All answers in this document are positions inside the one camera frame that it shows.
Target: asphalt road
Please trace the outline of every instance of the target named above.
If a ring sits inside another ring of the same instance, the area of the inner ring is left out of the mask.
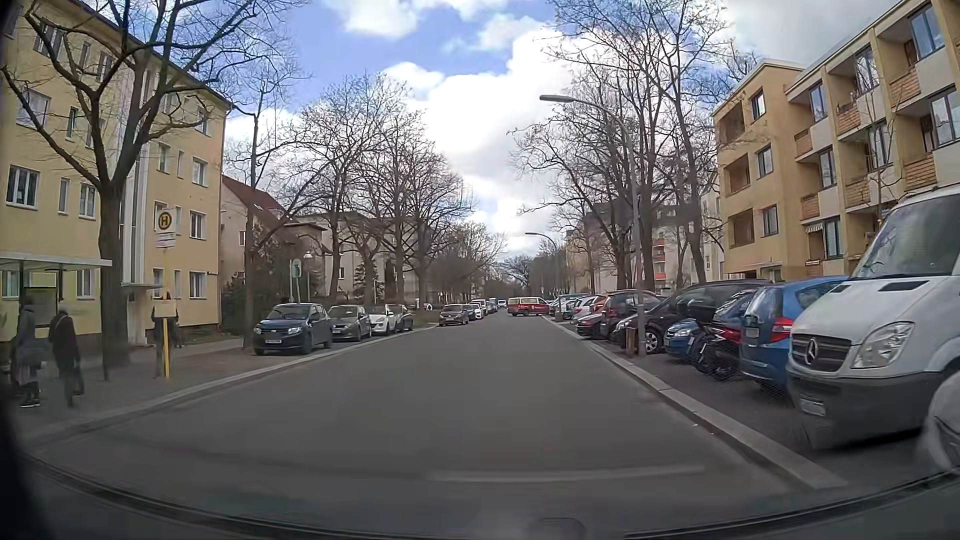
[[[36,450],[211,511],[347,528],[589,536],[758,513],[793,486],[538,317],[414,332]]]

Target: tail light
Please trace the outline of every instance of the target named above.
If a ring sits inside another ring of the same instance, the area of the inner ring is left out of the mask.
[[[740,331],[739,331],[739,330],[734,330],[734,329],[729,329],[729,328],[724,328],[723,330],[720,331],[720,337],[726,339],[727,341],[730,341],[731,343],[739,343],[739,342],[740,342]]]
[[[786,317],[777,317],[777,320],[774,321],[774,328],[770,334],[770,342],[783,341],[787,337],[790,337],[790,332],[793,331],[793,321],[787,319]]]

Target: van headlight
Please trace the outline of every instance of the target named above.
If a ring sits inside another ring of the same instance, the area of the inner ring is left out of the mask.
[[[913,331],[913,323],[892,323],[870,332],[853,359],[853,369],[883,367],[900,356],[903,344]]]

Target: curb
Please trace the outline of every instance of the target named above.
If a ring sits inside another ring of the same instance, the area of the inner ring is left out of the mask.
[[[281,364],[268,366],[260,369],[255,369],[253,371],[248,371],[244,373],[238,373],[236,375],[231,375],[230,377],[224,377],[222,379],[209,380],[195,386],[189,386],[183,388],[176,392],[160,396],[158,398],[153,398],[143,403],[127,405],[123,407],[113,408],[98,412],[94,415],[87,416],[84,418],[77,418],[73,420],[66,420],[63,422],[57,422],[56,424],[51,424],[49,426],[44,426],[36,430],[28,431],[23,433],[20,436],[21,442],[24,446],[31,446],[33,448],[43,446],[54,442],[59,439],[72,437],[74,435],[87,433],[90,431],[101,430],[107,428],[114,424],[125,422],[133,418],[140,416],[145,416],[152,412],[156,412],[163,408],[167,408],[173,405],[179,405],[183,402],[194,400],[208,394],[213,394],[220,390],[226,390],[231,386],[236,386],[244,382],[251,382],[254,380],[263,379],[267,376],[270,376],[274,373],[280,373],[293,369],[302,364],[312,362],[314,360],[321,359],[330,359],[335,356],[342,355],[343,353],[349,353],[351,351],[356,351],[358,349],[363,349],[365,347],[370,347],[378,343],[384,343],[392,339],[397,339],[404,335],[409,335],[412,333],[417,333],[421,331],[428,331],[436,327],[425,327],[421,329],[416,329],[413,331],[405,333],[396,333],[394,335],[387,335],[384,337],[377,338],[374,341],[367,341],[366,343],[357,343],[356,345],[350,345],[344,349],[337,351],[327,351],[323,353],[316,353],[314,355],[303,356],[289,362],[283,362]]]
[[[577,341],[582,342],[588,349],[591,349],[626,372],[691,420],[714,430],[720,438],[754,461],[775,468],[788,479],[798,481],[803,486],[813,489],[830,489],[847,486],[846,480],[834,475],[832,472],[802,455],[793,452],[759,431],[748,428],[715,408],[698,402],[680,390],[670,386],[663,379],[621,358],[617,354],[607,351],[600,345],[580,339],[580,336],[577,335],[576,332],[564,328],[563,325],[556,323],[554,323],[554,325],[558,329],[576,337]]]

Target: white cloud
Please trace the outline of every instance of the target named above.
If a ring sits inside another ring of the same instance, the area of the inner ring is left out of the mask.
[[[485,10],[502,9],[509,0],[323,0],[357,34],[403,37],[417,30],[420,16],[427,10],[449,8],[464,20]]]

